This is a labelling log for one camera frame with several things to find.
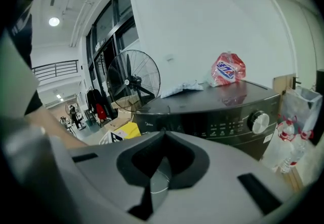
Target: fluorescent light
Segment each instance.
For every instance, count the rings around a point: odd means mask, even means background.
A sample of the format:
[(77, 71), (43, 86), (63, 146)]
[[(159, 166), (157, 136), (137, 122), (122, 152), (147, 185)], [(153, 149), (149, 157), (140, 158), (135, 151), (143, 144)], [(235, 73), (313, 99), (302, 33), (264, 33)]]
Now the fluorescent light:
[(49, 20), (49, 24), (52, 26), (52, 27), (56, 27), (58, 24), (60, 24), (60, 20), (58, 18), (51, 18)]

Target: black fan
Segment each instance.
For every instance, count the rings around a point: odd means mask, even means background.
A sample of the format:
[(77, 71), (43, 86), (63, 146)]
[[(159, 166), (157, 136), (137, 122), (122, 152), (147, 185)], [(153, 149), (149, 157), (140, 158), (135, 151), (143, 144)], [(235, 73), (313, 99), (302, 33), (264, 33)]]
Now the black fan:
[(109, 93), (122, 108), (140, 101), (140, 106), (157, 97), (160, 74), (153, 59), (139, 50), (127, 50), (117, 55), (108, 69)]

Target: detergent bag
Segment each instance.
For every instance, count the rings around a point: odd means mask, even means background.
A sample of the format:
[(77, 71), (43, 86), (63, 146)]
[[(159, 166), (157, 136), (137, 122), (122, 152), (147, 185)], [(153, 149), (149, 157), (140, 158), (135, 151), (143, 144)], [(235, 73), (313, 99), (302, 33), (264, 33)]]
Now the detergent bag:
[(207, 75), (210, 86), (216, 87), (238, 82), (246, 76), (246, 67), (243, 61), (230, 52), (222, 53), (212, 65)]

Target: control knob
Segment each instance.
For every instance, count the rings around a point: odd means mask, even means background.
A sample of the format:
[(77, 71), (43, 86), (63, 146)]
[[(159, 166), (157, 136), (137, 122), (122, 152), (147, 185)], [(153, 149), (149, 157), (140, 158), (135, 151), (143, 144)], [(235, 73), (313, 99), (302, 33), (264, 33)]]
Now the control knob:
[(248, 120), (248, 126), (254, 134), (261, 134), (269, 126), (269, 115), (261, 110), (253, 113)]

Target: railing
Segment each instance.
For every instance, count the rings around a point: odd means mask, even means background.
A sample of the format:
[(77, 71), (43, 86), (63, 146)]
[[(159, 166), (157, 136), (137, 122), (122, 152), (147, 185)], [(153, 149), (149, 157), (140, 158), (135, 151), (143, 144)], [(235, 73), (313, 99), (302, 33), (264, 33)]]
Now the railing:
[(78, 60), (70, 60), (57, 62), (52, 64), (45, 64), (32, 68), (32, 72), (38, 80), (44, 81), (57, 76), (64, 76), (71, 73), (77, 72)]

